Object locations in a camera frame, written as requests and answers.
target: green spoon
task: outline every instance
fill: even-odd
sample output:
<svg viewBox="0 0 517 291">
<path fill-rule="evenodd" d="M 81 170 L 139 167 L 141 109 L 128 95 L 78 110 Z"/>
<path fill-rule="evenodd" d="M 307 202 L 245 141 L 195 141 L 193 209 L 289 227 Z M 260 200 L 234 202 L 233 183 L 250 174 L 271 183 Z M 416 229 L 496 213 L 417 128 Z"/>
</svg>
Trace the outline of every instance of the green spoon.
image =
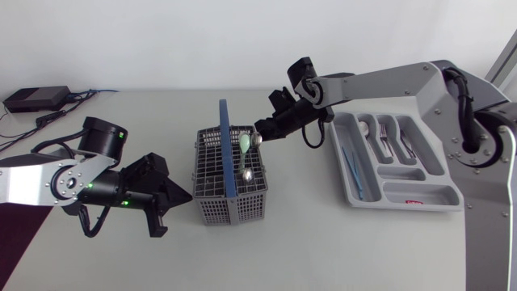
<svg viewBox="0 0 517 291">
<path fill-rule="evenodd" d="M 250 149 L 250 135 L 248 133 L 242 132 L 239 134 L 239 147 L 241 148 L 241 166 L 239 167 L 239 171 L 244 171 L 244 159 L 246 158 L 246 153 Z"/>
</svg>

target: fork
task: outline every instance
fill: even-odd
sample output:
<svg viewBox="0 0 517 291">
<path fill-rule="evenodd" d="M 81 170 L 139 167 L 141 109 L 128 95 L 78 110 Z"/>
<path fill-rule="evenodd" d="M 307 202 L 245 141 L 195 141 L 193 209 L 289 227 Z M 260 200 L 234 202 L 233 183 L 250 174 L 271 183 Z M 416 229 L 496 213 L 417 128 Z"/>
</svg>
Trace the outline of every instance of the fork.
<svg viewBox="0 0 517 291">
<path fill-rule="evenodd" d="M 386 132 L 386 124 L 380 124 L 380 141 L 382 141 L 383 146 L 386 149 L 386 154 L 388 156 L 393 157 L 393 151 L 391 150 L 391 146 L 388 142 L 388 133 Z"/>
</svg>

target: robotic arm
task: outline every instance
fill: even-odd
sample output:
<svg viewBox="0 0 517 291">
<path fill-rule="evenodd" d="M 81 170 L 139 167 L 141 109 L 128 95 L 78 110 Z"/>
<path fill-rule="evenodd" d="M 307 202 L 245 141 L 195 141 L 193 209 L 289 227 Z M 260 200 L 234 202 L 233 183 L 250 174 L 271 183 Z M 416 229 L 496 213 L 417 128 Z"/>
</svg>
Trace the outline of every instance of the robotic arm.
<svg viewBox="0 0 517 291">
<path fill-rule="evenodd" d="M 167 178 L 165 159 L 157 154 L 121 171 L 109 170 L 119 163 L 127 136 L 120 126 L 87 117 L 79 133 L 44 141 L 31 154 L 0 160 L 0 203 L 62 206 L 69 215 L 79 216 L 88 237 L 99 232 L 110 207 L 142 209 L 149 235 L 163 236 L 167 227 L 162 216 L 192 197 Z M 80 137 L 78 150 L 65 144 Z M 51 145 L 62 146 L 68 157 L 38 153 Z M 104 206 L 92 229 L 85 205 Z"/>
<path fill-rule="evenodd" d="M 419 114 L 442 141 L 452 180 L 464 195 L 467 290 L 517 289 L 517 220 L 513 212 L 516 103 L 491 83 L 448 61 L 424 62 L 367 74 L 318 77 L 308 57 L 288 70 L 295 100 L 284 88 L 269 99 L 273 116 L 255 123 L 264 141 L 302 129 L 319 147 L 331 107 L 353 99 L 415 96 Z M 305 125 L 317 120 L 322 139 L 310 145 Z"/>
</svg>

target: metal spoon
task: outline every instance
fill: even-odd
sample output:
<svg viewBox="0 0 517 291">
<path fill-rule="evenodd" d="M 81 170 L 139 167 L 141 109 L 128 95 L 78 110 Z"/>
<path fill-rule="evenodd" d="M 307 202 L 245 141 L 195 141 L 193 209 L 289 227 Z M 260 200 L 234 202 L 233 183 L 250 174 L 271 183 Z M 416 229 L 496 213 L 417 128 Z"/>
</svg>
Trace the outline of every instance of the metal spoon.
<svg viewBox="0 0 517 291">
<path fill-rule="evenodd" d="M 251 168 L 244 169 L 242 172 L 242 179 L 245 183 L 250 183 L 253 181 L 253 170 L 251 170 Z"/>
<path fill-rule="evenodd" d="M 368 123 L 366 123 L 365 121 L 360 121 L 359 130 L 364 135 L 364 138 L 366 138 L 366 143 L 368 144 L 368 147 L 371 151 L 373 151 L 372 146 L 370 145 L 370 141 L 368 141 L 368 136 L 370 135 L 370 127 L 368 126 Z"/>
<path fill-rule="evenodd" d="M 251 146 L 258 148 L 262 143 L 262 135 L 259 132 L 253 132 L 251 134 Z"/>
</svg>

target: black box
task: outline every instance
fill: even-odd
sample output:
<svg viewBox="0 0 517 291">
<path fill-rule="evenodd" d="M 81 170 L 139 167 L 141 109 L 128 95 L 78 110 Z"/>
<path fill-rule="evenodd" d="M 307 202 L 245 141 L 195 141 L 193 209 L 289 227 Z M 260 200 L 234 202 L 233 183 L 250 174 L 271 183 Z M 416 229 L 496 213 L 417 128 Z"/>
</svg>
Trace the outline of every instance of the black box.
<svg viewBox="0 0 517 291">
<path fill-rule="evenodd" d="M 3 104 L 10 112 L 57 111 L 66 104 L 68 94 L 67 86 L 23 88 L 5 99 Z"/>
</svg>

